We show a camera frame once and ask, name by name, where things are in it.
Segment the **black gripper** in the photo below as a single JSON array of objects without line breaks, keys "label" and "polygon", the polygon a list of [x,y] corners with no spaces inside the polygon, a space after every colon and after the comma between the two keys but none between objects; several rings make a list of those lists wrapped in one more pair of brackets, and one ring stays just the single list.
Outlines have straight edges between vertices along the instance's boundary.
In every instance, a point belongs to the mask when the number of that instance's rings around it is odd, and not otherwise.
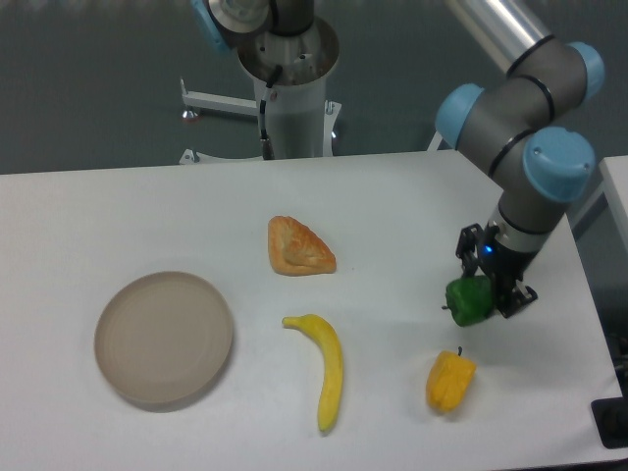
[{"label": "black gripper", "polygon": [[455,256],[460,260],[462,277],[473,277],[482,269],[492,280],[496,310],[510,318],[538,299],[538,294],[521,283],[526,269],[539,251],[524,252],[506,247],[493,235],[484,235],[479,224],[460,231]]}]

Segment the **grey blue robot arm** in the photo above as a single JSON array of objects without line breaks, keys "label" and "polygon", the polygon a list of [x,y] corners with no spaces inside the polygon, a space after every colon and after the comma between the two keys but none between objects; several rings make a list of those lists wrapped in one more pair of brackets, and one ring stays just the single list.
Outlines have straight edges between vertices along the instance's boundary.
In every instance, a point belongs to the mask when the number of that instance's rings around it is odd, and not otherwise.
[{"label": "grey blue robot arm", "polygon": [[[598,93],[602,57],[565,44],[520,1],[451,1],[449,9],[504,72],[492,90],[468,83],[441,104],[435,127],[502,191],[485,225],[462,229],[462,275],[445,290],[453,321],[467,327],[510,317],[535,301],[524,274],[596,164],[590,143],[555,120]],[[332,150],[328,75],[340,45],[310,1],[195,1],[205,40],[235,50],[254,84],[252,113],[266,160]]]}]

